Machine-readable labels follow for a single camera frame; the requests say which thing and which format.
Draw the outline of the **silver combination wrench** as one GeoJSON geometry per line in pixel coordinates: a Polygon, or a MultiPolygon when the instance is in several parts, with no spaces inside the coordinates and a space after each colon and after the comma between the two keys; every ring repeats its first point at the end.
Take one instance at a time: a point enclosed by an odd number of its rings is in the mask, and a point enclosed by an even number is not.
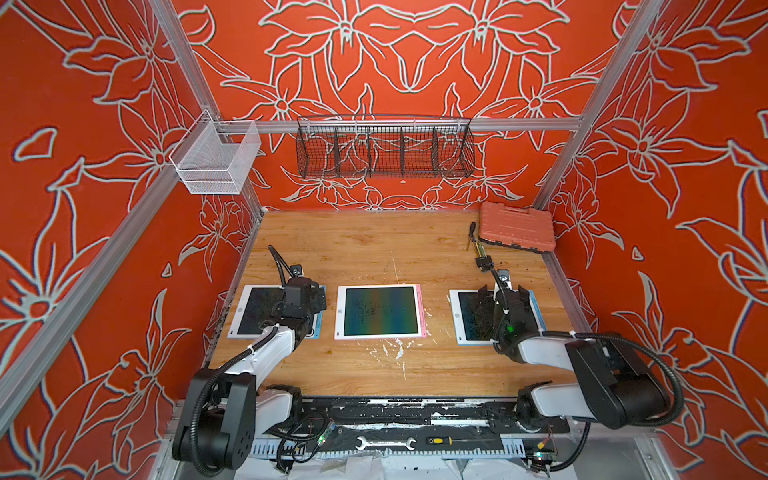
{"type": "Polygon", "coordinates": [[[357,437],[355,448],[358,451],[373,448],[405,448],[408,451],[415,449],[416,439],[409,437],[405,440],[369,440],[364,436],[357,437]]]}

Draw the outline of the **red plastic tool case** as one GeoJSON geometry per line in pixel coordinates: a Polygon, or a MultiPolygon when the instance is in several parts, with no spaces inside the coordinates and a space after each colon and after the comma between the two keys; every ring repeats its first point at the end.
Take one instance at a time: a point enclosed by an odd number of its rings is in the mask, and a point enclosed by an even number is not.
{"type": "Polygon", "coordinates": [[[556,247],[550,212],[498,202],[481,204],[478,239],[490,245],[535,253],[552,252],[556,247]]]}

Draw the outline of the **clear plastic wall bin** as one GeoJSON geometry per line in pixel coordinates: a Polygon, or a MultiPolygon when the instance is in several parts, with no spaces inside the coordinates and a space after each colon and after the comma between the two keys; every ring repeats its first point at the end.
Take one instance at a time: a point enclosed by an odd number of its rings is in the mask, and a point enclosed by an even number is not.
{"type": "Polygon", "coordinates": [[[261,150],[261,137],[252,120],[215,120],[204,109],[169,155],[191,194],[237,195],[243,190],[261,150]]]}

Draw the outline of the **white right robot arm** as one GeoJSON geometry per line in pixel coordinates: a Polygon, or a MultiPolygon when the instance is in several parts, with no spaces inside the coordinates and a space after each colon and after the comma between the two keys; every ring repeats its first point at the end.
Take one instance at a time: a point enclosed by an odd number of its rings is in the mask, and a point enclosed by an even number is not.
{"type": "Polygon", "coordinates": [[[574,374],[570,384],[543,381],[519,390],[515,418],[535,431],[552,418],[572,418],[617,430],[660,427],[683,411],[682,382],[654,351],[619,334],[545,328],[530,291],[512,288],[496,269],[482,312],[491,316],[490,341],[508,359],[574,374]]]}

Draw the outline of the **blue tablet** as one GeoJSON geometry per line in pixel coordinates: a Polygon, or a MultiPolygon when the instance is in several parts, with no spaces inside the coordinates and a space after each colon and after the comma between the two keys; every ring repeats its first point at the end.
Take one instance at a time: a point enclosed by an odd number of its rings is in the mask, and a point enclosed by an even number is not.
{"type": "Polygon", "coordinates": [[[228,339],[254,340],[276,315],[276,305],[285,297],[280,285],[246,285],[235,308],[228,339]]]}
{"type": "MultiPolygon", "coordinates": [[[[484,337],[481,332],[480,322],[476,319],[476,307],[478,306],[479,290],[451,290],[449,292],[452,318],[454,322],[456,341],[461,346],[493,346],[492,342],[484,337]]],[[[531,304],[539,324],[539,331],[544,329],[541,325],[540,309],[535,295],[530,292],[531,304]]],[[[497,350],[509,350],[511,348],[495,348],[497,350]]]]}

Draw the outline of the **yellow handled screwdriver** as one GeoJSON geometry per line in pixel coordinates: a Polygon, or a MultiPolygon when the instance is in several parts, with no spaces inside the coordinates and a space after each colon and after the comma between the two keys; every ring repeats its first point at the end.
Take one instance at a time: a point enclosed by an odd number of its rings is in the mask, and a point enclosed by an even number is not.
{"type": "Polygon", "coordinates": [[[461,439],[449,436],[430,436],[426,438],[428,445],[455,445],[460,443],[480,443],[482,439],[461,439]]]}

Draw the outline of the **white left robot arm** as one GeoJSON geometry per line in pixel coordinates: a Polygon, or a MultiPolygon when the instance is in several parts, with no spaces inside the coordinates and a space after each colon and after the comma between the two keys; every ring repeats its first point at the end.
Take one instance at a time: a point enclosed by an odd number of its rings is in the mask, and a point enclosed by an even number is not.
{"type": "Polygon", "coordinates": [[[173,436],[173,459],[204,478],[240,468],[262,434],[278,439],[277,468],[287,472],[302,462],[300,452],[314,456],[333,429],[327,413],[304,412],[299,388],[261,386],[313,333],[315,317],[327,308],[324,290],[300,265],[288,264],[274,246],[268,250],[280,277],[280,298],[250,345],[218,368],[202,368],[193,376],[173,436]]]}

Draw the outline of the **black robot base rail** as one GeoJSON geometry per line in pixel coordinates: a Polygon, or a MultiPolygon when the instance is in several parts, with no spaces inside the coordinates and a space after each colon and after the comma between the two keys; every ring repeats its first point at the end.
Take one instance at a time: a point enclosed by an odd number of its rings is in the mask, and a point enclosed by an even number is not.
{"type": "Polygon", "coordinates": [[[456,427],[496,434],[566,434],[568,422],[549,419],[543,427],[522,427],[514,397],[305,396],[279,426],[286,428],[303,416],[320,421],[327,416],[338,426],[364,429],[456,427]]]}

